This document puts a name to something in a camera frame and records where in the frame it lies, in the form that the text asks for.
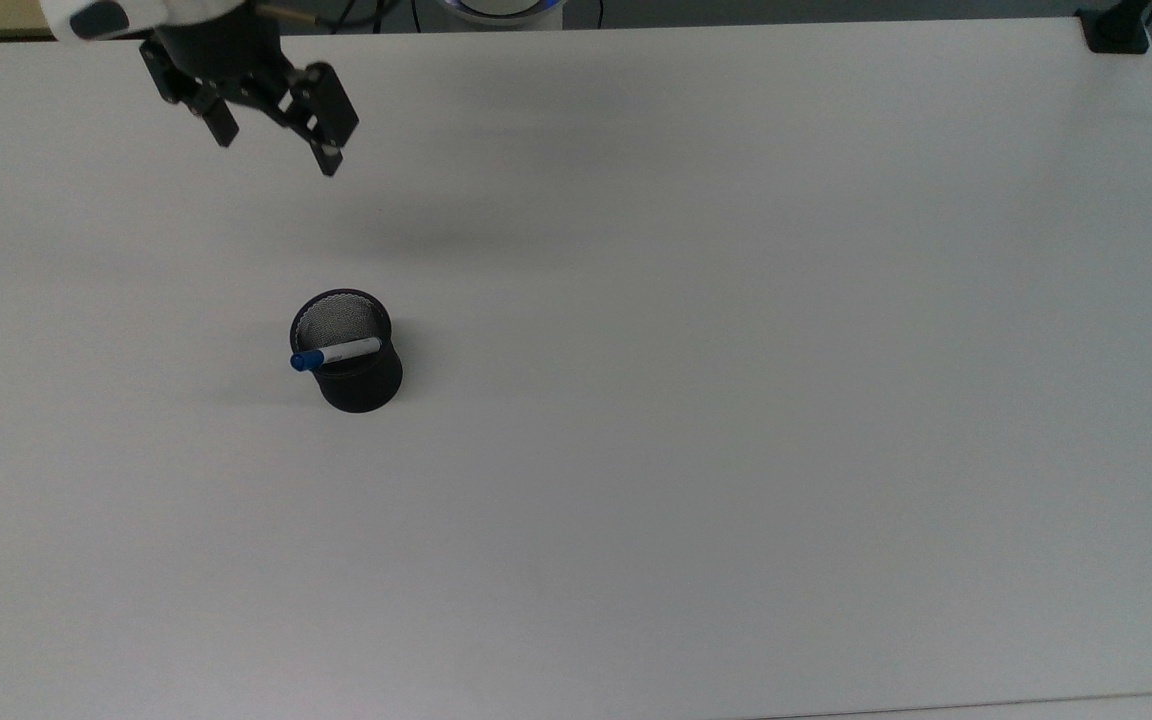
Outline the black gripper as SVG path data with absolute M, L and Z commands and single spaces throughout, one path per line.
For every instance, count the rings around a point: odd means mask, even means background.
M 338 174 L 358 126 L 355 106 L 332 65 L 297 69 L 285 58 L 275 18 L 234 8 L 195 26 L 157 26 L 141 44 L 141 59 L 162 99 L 184 104 L 218 146 L 230 147 L 238 135 L 223 97 L 252 85 L 253 94 L 276 100 L 275 122 L 306 142 L 323 176 Z

